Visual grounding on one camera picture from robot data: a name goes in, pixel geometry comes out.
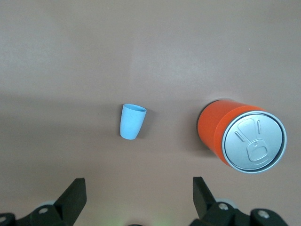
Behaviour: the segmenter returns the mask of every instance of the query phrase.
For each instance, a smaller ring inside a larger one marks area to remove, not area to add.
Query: cup rim
[[[134,105],[134,104],[124,104],[124,107],[127,109],[137,111],[137,112],[146,112],[146,109],[144,107],[141,107],[139,105]]]

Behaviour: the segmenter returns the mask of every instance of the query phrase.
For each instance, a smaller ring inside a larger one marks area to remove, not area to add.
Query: blue cup
[[[120,135],[124,139],[134,140],[143,123],[146,109],[138,105],[124,104],[121,114]]]

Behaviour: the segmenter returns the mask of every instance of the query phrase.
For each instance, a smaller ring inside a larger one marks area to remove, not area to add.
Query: soda can
[[[273,167],[287,143],[285,128],[276,116],[232,100],[215,101],[202,111],[198,135],[225,164],[243,173]]]

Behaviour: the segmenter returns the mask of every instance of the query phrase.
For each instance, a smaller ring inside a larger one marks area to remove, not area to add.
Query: orange can
[[[225,164],[243,173],[270,169],[287,143],[281,121],[266,110],[232,100],[209,104],[198,119],[198,135]]]

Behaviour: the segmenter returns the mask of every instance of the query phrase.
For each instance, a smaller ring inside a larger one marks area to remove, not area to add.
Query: can lid
[[[275,165],[286,147],[281,121],[264,111],[238,116],[226,128],[222,150],[226,161],[238,171],[259,173]]]

